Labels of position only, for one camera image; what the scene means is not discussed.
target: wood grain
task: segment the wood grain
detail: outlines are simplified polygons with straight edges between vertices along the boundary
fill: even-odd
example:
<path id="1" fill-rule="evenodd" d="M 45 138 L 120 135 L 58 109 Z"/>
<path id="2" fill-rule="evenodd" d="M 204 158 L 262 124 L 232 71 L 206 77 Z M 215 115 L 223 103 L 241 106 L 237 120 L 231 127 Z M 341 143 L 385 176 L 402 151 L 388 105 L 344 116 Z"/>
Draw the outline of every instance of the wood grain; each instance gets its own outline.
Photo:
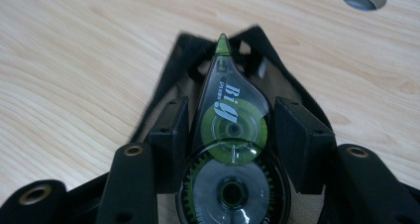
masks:
<path id="1" fill-rule="evenodd" d="M 106 172 L 179 32 L 260 24 L 331 119 L 420 188 L 420 0 L 0 0 L 0 202 L 34 180 Z M 162 223 L 177 222 L 171 196 Z"/>

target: green tip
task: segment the green tip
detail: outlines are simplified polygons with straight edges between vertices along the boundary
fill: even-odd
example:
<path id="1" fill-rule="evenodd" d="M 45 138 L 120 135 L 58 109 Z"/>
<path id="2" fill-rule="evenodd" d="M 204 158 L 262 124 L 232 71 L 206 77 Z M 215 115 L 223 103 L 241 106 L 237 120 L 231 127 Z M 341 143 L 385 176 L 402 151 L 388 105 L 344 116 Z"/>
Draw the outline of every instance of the green tip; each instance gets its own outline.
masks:
<path id="1" fill-rule="evenodd" d="M 222 34 L 217 41 L 216 55 L 230 55 L 231 47 L 229 46 L 228 38 Z"/>

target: light wood surface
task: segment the light wood surface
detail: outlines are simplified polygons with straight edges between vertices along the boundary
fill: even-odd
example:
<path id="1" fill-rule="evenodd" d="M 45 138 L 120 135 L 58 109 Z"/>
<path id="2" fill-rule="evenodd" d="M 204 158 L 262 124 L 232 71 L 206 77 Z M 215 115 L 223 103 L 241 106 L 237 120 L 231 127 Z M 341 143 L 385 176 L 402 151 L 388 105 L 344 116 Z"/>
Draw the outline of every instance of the light wood surface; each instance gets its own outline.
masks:
<path id="1" fill-rule="evenodd" d="M 260 24 L 330 118 L 420 188 L 420 0 L 0 0 L 0 203 L 34 180 L 67 189 L 109 170 L 180 31 Z M 173 223 L 171 197 L 159 197 Z"/>

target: brass grommet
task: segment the brass grommet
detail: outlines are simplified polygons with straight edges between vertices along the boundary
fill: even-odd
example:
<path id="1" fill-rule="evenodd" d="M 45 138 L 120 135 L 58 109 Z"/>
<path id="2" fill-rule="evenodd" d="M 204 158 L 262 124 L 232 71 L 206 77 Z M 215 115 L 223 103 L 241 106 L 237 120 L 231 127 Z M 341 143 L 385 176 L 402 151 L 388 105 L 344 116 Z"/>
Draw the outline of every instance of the brass grommet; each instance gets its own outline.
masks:
<path id="1" fill-rule="evenodd" d="M 138 145 L 130 146 L 126 150 L 124 150 L 124 155 L 128 157 L 133 157 L 139 155 L 143 152 L 143 148 Z"/>
<path id="2" fill-rule="evenodd" d="M 368 152 L 358 147 L 348 147 L 347 152 L 358 158 L 367 158 Z"/>
<path id="3" fill-rule="evenodd" d="M 41 200 L 44 200 L 52 193 L 52 187 L 49 184 L 41 184 L 31 188 L 19 198 L 19 203 L 22 205 L 32 205 Z"/>

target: black plastic bracket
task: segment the black plastic bracket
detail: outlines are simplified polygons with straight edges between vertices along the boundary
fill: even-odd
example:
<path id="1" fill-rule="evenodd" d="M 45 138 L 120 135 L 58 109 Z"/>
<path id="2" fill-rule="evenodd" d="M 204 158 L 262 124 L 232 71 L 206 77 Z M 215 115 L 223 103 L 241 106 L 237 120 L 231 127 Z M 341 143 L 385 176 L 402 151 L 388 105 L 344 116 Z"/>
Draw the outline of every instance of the black plastic bracket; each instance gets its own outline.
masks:
<path id="1" fill-rule="evenodd" d="M 158 223 L 154 161 L 149 144 L 132 143 L 117 150 L 95 223 Z"/>
<path id="2" fill-rule="evenodd" d="M 339 146 L 329 170 L 330 223 L 420 223 L 420 206 L 374 152 Z"/>
<path id="3" fill-rule="evenodd" d="M 157 193 L 179 190 L 186 164 L 188 97 L 166 103 L 149 131 L 155 160 Z"/>
<path id="4" fill-rule="evenodd" d="M 302 194 L 320 194 L 324 163 L 336 148 L 334 133 L 302 104 L 276 97 L 275 143 L 294 188 Z"/>
<path id="5" fill-rule="evenodd" d="M 58 223 L 66 198 L 65 186 L 57 180 L 28 184 L 10 196 L 0 208 L 0 223 Z"/>

